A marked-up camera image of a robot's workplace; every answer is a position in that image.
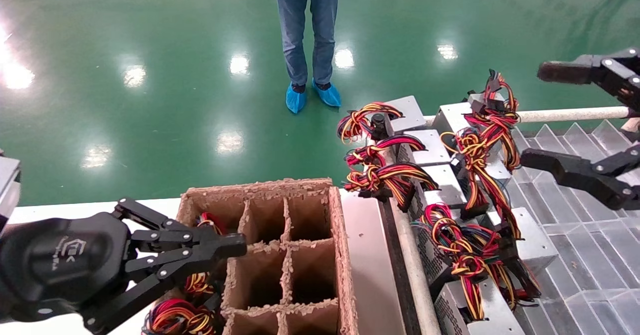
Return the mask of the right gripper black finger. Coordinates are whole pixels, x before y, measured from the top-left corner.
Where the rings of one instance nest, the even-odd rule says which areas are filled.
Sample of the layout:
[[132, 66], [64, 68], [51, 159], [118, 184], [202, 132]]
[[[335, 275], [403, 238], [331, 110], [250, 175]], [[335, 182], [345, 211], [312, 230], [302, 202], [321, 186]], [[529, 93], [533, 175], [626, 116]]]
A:
[[550, 173], [558, 185], [587, 192], [608, 209], [634, 211], [640, 208], [640, 187], [618, 177], [639, 168], [639, 150], [633, 145], [598, 162], [534, 148], [519, 157], [523, 167]]
[[640, 109], [640, 57], [636, 47], [608, 55], [583, 54], [573, 61], [545, 61], [537, 77], [558, 84], [594, 84], [631, 110]]

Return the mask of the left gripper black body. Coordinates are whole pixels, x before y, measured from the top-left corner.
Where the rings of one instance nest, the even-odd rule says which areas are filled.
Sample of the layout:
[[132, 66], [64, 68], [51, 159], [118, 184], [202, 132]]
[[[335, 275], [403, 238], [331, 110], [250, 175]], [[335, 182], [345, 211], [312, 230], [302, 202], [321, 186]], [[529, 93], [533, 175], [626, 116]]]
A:
[[1, 235], [1, 322], [39, 322], [77, 313], [87, 326], [119, 326], [136, 314], [122, 305], [135, 257], [131, 230], [101, 212], [14, 224]]

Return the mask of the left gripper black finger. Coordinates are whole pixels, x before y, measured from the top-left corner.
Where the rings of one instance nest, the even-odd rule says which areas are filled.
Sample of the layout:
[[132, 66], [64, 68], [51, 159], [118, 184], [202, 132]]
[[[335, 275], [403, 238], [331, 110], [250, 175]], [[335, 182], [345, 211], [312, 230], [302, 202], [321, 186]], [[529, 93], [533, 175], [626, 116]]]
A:
[[222, 234], [221, 228], [210, 219], [196, 226], [187, 226], [176, 219], [153, 210], [131, 198], [122, 198], [112, 216], [131, 220], [145, 227], [129, 237], [132, 247], [139, 250], [202, 249], [246, 250], [246, 237], [240, 233]]
[[135, 281], [135, 286], [103, 305], [82, 313], [90, 333], [110, 333], [164, 296], [194, 273], [210, 271], [217, 260], [240, 257], [245, 247], [194, 247], [166, 251], [156, 257], [157, 270]]

